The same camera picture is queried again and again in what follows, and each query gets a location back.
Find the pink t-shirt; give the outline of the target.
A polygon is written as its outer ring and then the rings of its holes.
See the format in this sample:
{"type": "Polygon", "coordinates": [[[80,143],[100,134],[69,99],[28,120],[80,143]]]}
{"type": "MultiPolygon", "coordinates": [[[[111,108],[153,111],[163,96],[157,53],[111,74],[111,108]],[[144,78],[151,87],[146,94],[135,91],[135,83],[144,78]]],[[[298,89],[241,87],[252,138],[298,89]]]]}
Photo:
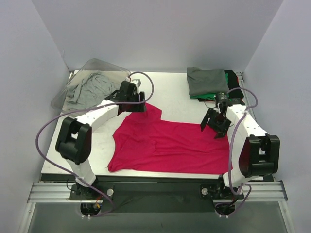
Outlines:
{"type": "Polygon", "coordinates": [[[128,115],[115,130],[110,172],[151,172],[220,175],[228,172],[229,141],[216,138],[209,127],[161,119],[150,104],[146,111],[128,115]]]}

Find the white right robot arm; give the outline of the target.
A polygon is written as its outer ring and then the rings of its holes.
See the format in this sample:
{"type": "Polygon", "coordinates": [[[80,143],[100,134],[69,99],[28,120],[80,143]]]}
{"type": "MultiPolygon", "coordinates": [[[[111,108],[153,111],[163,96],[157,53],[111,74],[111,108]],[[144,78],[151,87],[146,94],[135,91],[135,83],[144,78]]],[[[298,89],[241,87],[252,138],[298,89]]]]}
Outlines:
{"type": "Polygon", "coordinates": [[[200,126],[214,130],[215,138],[229,139],[228,172],[215,186],[220,198],[227,198],[241,184],[278,171],[280,139],[267,133],[245,105],[223,103],[218,109],[210,108],[200,126]]]}

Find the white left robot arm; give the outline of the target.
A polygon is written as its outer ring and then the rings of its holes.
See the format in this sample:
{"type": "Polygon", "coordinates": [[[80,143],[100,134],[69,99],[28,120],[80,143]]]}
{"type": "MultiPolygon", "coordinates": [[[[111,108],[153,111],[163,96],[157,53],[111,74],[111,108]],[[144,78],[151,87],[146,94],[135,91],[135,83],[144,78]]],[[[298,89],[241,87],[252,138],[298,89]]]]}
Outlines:
{"type": "Polygon", "coordinates": [[[123,81],[118,90],[98,105],[101,109],[93,109],[76,118],[66,117],[62,121],[55,150],[77,175],[76,182],[82,186],[81,194],[87,200],[92,200],[98,195],[98,188],[94,185],[96,175],[88,160],[92,133],[123,112],[144,112],[145,93],[139,91],[140,85],[139,79],[123,81]]]}

